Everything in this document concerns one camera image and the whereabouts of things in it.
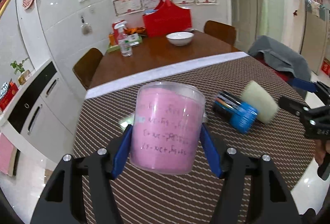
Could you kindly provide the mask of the right hand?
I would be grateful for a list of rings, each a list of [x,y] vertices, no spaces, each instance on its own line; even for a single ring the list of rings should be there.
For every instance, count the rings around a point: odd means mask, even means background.
[[[314,158],[317,164],[320,166],[323,164],[324,157],[327,152],[327,142],[324,140],[315,140],[315,154]]]

